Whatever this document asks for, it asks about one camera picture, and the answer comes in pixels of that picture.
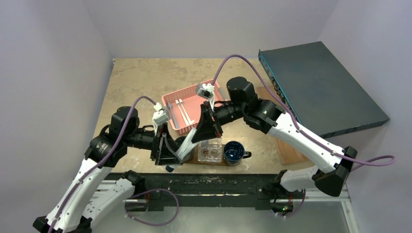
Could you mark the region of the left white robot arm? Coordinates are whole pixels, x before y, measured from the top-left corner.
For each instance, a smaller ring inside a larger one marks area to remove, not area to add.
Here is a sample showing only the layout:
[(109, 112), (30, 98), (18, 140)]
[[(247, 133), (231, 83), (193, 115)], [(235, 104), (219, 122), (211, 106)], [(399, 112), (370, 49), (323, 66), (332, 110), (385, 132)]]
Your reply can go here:
[(85, 152), (78, 174), (57, 206), (46, 216), (38, 217), (33, 227), (41, 233), (89, 233), (116, 205), (128, 197), (138, 199), (147, 191), (145, 178), (127, 171), (106, 192), (93, 199), (101, 182), (128, 148), (149, 150), (160, 166), (181, 165), (178, 145), (171, 137), (169, 115), (155, 105), (152, 124), (140, 127), (135, 108), (124, 106), (112, 116), (111, 123), (93, 138)]

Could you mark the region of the clear plastic holder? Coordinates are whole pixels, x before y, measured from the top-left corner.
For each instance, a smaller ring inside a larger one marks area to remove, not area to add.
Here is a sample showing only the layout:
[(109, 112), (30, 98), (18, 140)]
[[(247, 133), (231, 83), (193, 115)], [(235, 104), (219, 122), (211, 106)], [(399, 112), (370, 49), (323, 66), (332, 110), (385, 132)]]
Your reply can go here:
[(204, 140), (198, 143), (198, 162), (220, 163), (223, 160), (221, 138)]

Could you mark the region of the dark green enamel mug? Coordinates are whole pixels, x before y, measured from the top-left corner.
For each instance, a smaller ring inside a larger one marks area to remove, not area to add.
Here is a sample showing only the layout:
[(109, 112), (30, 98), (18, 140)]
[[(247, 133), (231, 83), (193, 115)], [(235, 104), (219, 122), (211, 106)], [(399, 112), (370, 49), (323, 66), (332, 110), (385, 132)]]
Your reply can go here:
[(183, 162), (188, 160), (191, 155), (191, 151), (196, 147), (195, 144), (192, 143), (190, 139), (186, 139), (186, 136), (177, 138), (175, 142), (178, 146), (178, 150), (176, 151), (178, 158), (180, 158)]

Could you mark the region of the blue enamel mug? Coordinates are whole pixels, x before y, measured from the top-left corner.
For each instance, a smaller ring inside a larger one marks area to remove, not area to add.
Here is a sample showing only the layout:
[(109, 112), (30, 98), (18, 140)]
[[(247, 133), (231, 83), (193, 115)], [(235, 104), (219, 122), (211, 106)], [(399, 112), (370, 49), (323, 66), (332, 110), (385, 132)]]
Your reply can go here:
[(223, 148), (223, 159), (228, 166), (237, 166), (242, 159), (252, 157), (250, 151), (246, 151), (243, 144), (238, 141), (229, 141)]

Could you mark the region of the oval wooden tray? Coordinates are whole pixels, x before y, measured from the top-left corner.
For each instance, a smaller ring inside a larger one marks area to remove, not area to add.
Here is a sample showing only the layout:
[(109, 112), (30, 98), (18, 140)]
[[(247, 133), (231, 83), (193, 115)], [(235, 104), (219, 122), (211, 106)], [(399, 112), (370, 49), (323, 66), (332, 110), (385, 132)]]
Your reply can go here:
[(228, 166), (225, 161), (225, 155), (222, 153), (221, 160), (219, 162), (205, 162), (198, 160), (198, 146), (196, 146), (192, 151), (189, 159), (184, 161), (184, 164), (195, 164), (195, 165), (210, 165), (210, 166)]

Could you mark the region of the pink plastic basket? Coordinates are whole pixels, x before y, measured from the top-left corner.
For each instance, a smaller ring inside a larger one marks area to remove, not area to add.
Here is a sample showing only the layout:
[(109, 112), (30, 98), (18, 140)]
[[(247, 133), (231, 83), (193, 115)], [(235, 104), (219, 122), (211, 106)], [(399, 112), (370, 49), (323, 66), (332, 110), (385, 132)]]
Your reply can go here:
[[(167, 107), (171, 116), (170, 124), (172, 129), (179, 135), (188, 133), (192, 128), (195, 128), (199, 122), (201, 115), (200, 105), (206, 101), (206, 99), (196, 95), (196, 86), (196, 84), (188, 86), (162, 96), (163, 105)], [(189, 126), (185, 124), (175, 100), (180, 100), (181, 108), (190, 120)]]

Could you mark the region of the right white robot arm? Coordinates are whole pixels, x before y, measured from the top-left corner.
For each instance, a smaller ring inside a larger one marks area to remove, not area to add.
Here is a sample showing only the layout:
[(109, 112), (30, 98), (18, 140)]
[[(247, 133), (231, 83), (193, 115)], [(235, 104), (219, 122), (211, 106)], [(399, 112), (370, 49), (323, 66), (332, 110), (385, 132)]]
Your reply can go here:
[(253, 84), (244, 77), (235, 77), (226, 83), (230, 96), (214, 107), (208, 101), (201, 104), (201, 116), (190, 132), (189, 142), (220, 138), (222, 125), (242, 118), (251, 128), (279, 138), (304, 154), (315, 165), (301, 170), (283, 170), (275, 179), (273, 192), (283, 198), (298, 189), (317, 188), (337, 197), (352, 170), (357, 151), (352, 147), (333, 145), (311, 133), (300, 124), (294, 125), (293, 117), (271, 100), (258, 98)]

